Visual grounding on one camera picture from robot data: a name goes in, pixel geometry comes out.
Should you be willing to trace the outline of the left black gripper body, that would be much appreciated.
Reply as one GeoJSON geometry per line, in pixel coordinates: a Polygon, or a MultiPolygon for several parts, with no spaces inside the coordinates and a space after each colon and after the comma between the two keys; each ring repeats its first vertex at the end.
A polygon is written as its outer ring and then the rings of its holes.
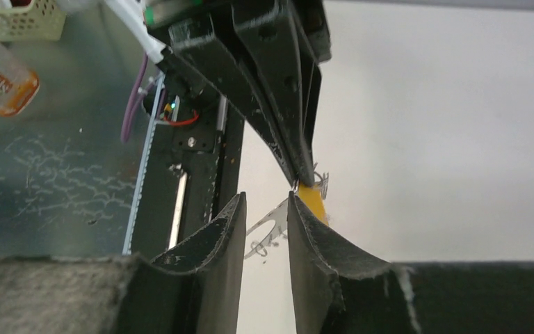
{"type": "Polygon", "coordinates": [[[145,26],[174,93],[317,93],[331,57],[322,1],[154,1],[145,26]]]}

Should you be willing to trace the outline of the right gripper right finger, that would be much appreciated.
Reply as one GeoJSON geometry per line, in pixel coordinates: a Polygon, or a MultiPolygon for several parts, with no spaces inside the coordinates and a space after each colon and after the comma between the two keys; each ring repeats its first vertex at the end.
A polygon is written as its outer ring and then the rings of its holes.
{"type": "Polygon", "coordinates": [[[387,262],[289,196],[298,333],[534,333],[534,261],[387,262]]]}

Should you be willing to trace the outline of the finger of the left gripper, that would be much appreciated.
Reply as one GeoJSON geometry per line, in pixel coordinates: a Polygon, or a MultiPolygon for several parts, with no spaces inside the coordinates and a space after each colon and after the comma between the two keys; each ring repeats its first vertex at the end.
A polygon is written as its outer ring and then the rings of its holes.
{"type": "Polygon", "coordinates": [[[290,1],[232,1],[173,24],[170,45],[243,115],[291,184],[312,185],[292,28],[290,1]]]}
{"type": "Polygon", "coordinates": [[[332,58],[331,34],[322,1],[291,1],[290,13],[292,64],[302,98],[302,138],[311,152],[322,83],[320,64],[332,58]]]}

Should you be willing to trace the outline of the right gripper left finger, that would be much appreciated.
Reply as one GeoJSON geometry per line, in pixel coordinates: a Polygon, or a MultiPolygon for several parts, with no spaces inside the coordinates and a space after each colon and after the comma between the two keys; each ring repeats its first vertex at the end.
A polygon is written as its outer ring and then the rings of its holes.
{"type": "Polygon", "coordinates": [[[246,207],[235,195],[150,261],[0,257],[0,333],[235,333],[246,207]]]}

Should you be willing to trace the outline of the key with yellow tag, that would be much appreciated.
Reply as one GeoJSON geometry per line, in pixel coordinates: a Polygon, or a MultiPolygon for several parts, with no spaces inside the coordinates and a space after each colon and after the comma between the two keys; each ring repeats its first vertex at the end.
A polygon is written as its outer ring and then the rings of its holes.
{"type": "Polygon", "coordinates": [[[307,186],[300,183],[297,190],[297,196],[304,202],[311,213],[323,224],[329,226],[327,212],[325,210],[324,199],[321,191],[323,190],[320,184],[307,186]]]}

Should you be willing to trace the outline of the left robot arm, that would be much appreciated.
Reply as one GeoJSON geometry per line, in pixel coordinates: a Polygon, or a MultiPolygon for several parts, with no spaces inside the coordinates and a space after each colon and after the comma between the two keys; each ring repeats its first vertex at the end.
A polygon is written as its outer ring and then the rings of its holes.
{"type": "Polygon", "coordinates": [[[291,184],[315,182],[320,65],[331,59],[322,1],[108,1],[178,96],[225,97],[291,184]]]}

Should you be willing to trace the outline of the beige perforated basket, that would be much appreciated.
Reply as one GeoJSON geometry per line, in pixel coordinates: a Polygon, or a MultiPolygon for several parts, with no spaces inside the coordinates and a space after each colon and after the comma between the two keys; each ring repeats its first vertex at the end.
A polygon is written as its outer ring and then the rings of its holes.
{"type": "Polygon", "coordinates": [[[0,42],[57,41],[65,20],[55,1],[0,1],[0,42]]]}

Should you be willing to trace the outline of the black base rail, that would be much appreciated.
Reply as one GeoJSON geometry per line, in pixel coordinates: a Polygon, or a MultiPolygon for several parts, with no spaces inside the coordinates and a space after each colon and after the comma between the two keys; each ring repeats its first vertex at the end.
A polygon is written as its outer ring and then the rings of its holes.
{"type": "Polygon", "coordinates": [[[238,191],[244,119],[224,97],[195,112],[154,82],[122,254],[152,259],[206,225],[238,191]]]}

